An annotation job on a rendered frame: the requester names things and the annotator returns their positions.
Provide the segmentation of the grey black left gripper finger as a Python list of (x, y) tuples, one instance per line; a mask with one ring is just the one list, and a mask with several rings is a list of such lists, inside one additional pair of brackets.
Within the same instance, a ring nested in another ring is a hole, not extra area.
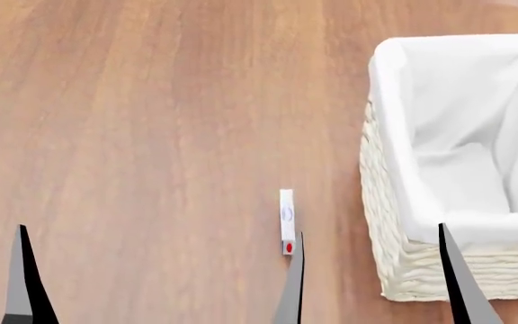
[(59, 324), (40, 279), (27, 228), (22, 224), (18, 226), (13, 240), (6, 313), (33, 315), (32, 324)]

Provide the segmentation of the grey black right gripper finger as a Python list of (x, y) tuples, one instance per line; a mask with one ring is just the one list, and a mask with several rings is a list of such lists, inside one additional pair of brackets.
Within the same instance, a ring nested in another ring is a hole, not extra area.
[(439, 251), (454, 324), (504, 324), (478, 287), (445, 223), (438, 224)]
[(272, 324), (301, 324), (304, 272), (304, 242), (301, 231), (297, 237), (296, 250), (290, 261), (286, 283)]

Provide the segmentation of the cream woven wicker basket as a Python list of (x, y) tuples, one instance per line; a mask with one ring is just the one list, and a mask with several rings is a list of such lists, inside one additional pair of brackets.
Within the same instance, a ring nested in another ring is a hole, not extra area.
[[(430, 244), (407, 239), (397, 227), (393, 204), (380, 195), (387, 187), (386, 172), (380, 170), (378, 163), (361, 163), (362, 153), (373, 157), (380, 154), (379, 134), (373, 129), (376, 121), (367, 112), (369, 104), (368, 96), (360, 147), (360, 173), (364, 215), (382, 295), (394, 302), (442, 301), (446, 299), (447, 291), (439, 240)], [(518, 247), (458, 247), (488, 299), (518, 299)]]

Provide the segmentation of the small white cream cheese box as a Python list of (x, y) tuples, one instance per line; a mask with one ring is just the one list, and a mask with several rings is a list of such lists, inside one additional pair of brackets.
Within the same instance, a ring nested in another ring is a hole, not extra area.
[(280, 196), (280, 229), (281, 252), (284, 256), (292, 256), (296, 245), (295, 209), (292, 189), (281, 189)]

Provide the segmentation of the white cloth basket liner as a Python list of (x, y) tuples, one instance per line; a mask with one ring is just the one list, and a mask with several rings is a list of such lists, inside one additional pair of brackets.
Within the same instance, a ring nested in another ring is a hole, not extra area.
[(518, 34), (396, 37), (374, 50), (367, 109), (380, 195), (407, 239), (518, 247)]

